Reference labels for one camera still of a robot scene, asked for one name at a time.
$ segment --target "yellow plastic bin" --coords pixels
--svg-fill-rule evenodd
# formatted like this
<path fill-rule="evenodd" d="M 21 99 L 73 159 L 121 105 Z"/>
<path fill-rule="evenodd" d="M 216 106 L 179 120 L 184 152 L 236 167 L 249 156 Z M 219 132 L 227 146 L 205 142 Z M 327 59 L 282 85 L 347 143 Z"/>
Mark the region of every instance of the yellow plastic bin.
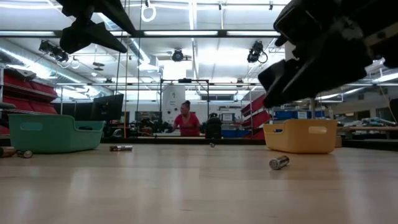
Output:
<path fill-rule="evenodd" d="M 337 120 L 291 119 L 284 124 L 265 124 L 271 150 L 297 154 L 326 154 L 335 149 Z"/>

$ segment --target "ceiling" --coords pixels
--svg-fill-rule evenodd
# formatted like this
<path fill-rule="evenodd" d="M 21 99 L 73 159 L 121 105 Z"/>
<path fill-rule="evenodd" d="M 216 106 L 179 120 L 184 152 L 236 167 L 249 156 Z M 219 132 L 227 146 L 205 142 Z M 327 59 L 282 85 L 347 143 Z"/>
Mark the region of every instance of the ceiling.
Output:
<path fill-rule="evenodd" d="M 283 5 L 290 0 L 273 0 L 274 7 L 269 10 L 269 1 L 264 0 L 158 0 L 150 1 L 150 9 L 146 9 L 141 15 L 141 0 L 122 0 L 126 5 L 136 29 L 140 30 L 273 30 L 273 23 L 279 15 Z M 61 13 L 62 8 L 55 0 L 0 0 L 0 14 L 3 22 L 0 30 L 62 30 L 72 24 L 73 17 L 66 17 Z M 92 20 L 95 23 L 105 22 L 108 30 L 119 30 L 115 24 L 102 14 L 94 14 Z M 59 39 L 0 37 L 5 42 L 21 48 L 15 52 L 28 58 L 31 62 L 51 62 L 52 70 L 59 73 L 72 73 L 74 80 L 80 82 L 100 82 L 107 78 L 119 78 L 124 82 L 126 76 L 129 82 L 142 83 L 158 82 L 160 73 L 139 69 L 139 61 L 132 50 L 128 54 L 119 54 L 111 49 L 91 44 L 73 55 L 80 62 L 80 66 L 69 66 L 64 63 L 56 65 L 56 61 L 40 52 L 39 45 L 42 40 L 49 40 L 54 45 L 59 45 Z M 247 62 L 249 49 L 257 40 L 262 41 L 265 52 L 268 53 L 267 63 Z M 158 68 L 181 68 L 187 71 L 185 77 L 209 79 L 211 82 L 236 82 L 243 78 L 245 82 L 257 82 L 257 74 L 269 65 L 284 59 L 284 49 L 276 49 L 272 38 L 141 38 L 133 40 L 143 54 L 148 57 L 156 57 Z M 171 61 L 171 54 L 175 49 L 181 49 L 188 60 L 183 62 Z M 93 62 L 105 64 L 103 71 L 94 71 Z M 142 90 L 156 91 L 156 87 L 142 86 Z M 235 86 L 213 86 L 212 90 L 232 90 Z"/>

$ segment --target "woman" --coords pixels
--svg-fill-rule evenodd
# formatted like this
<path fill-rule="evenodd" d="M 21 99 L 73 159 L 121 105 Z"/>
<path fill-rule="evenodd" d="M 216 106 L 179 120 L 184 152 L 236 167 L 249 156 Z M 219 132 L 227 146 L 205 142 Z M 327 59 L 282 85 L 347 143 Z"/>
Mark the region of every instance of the woman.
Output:
<path fill-rule="evenodd" d="M 200 123 L 197 116 L 190 112 L 191 102 L 181 104 L 180 112 L 174 120 L 173 131 L 180 127 L 181 136 L 199 136 Z"/>

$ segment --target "black monitor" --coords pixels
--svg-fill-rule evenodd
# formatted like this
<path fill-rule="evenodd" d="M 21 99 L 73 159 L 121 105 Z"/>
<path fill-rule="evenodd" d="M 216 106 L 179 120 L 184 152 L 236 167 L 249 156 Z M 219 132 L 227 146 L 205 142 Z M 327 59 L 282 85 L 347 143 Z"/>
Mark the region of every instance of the black monitor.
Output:
<path fill-rule="evenodd" d="M 95 98 L 91 109 L 91 120 L 120 120 L 122 116 L 123 99 L 123 94 Z"/>

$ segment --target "security camera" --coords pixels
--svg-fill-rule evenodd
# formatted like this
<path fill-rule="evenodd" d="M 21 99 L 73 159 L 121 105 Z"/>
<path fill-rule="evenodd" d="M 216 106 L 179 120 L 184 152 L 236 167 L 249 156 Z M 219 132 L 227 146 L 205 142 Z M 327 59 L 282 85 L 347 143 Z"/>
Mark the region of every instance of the security camera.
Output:
<path fill-rule="evenodd" d="M 172 60 L 174 62 L 181 62 L 182 60 L 184 60 L 184 54 L 182 53 L 181 49 L 175 49 L 174 50 L 174 54 L 172 56 Z"/>

